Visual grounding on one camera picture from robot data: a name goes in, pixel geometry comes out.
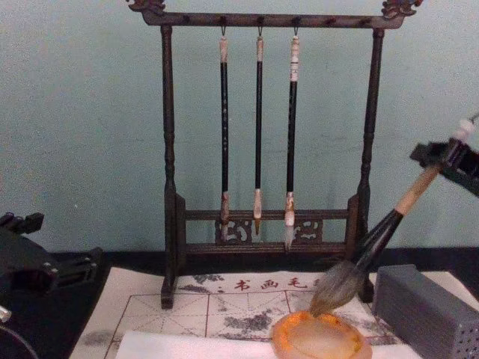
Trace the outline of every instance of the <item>calligraphy brush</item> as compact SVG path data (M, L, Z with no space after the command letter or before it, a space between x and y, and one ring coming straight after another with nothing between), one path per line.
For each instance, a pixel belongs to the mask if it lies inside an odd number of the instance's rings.
M222 38L219 42L221 55L221 93L222 93L222 241L228 239L228 223L230 207L228 202L228 40L225 29L222 29Z
M257 37L256 42L256 172L254 177L254 207L253 218L256 235L260 232L261 221L261 115L263 93L263 37Z
M429 165L395 208L360 241L364 244L356 251L352 260L338 263L320 278L309 309L313 316L329 312L353 299L403 217L451 159L456 160L460 156L461 144L474 131L474 118L461 121L460 128L454 133L438 163Z
M296 93L298 86L299 69L299 38L294 35L291 41L291 62L290 62L290 107L288 111L287 128L287 179L286 179L286 206L284 209L284 246L290 250L294 239L294 137L296 127Z

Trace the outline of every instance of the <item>wooden post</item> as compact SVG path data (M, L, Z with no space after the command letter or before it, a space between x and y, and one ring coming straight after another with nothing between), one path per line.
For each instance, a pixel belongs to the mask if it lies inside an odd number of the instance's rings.
M358 185L358 225L356 227L357 246L361 246L361 238L367 233L367 217L369 215L370 186L369 173L373 152L374 129L376 127L377 99L379 94L379 75L381 72L382 39L384 30L373 31L373 54L367 92L366 117L364 120L364 146L362 151L361 180Z
M163 68L163 133L165 137L165 280L162 286L162 308L173 307L174 282L177 275L176 187L174 185L174 103L171 26L162 26Z

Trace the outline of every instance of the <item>carved dragon finial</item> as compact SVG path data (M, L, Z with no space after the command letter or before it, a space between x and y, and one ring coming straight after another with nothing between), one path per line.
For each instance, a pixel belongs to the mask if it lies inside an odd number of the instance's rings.
M144 10L149 10L157 15L162 15L163 10L165 9L165 6L163 2L165 0L134 0L135 3L128 5L130 9L133 11L139 11L142 12Z
M382 3L382 17L387 20L393 19L396 16L411 16L416 13L412 6L419 6L423 0L386 0Z

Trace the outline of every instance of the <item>white paper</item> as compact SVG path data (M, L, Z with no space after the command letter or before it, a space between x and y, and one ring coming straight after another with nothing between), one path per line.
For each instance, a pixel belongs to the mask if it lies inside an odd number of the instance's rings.
M116 359L276 359L271 343L128 331ZM407 345L374 346L373 359L421 359Z

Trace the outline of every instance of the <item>white brush cap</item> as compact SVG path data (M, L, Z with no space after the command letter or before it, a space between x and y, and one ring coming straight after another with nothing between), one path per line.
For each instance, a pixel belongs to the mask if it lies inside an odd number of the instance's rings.
M453 137L459 141L465 142L467 138L476 130L476 126L470 120L459 121L459 129L453 134Z

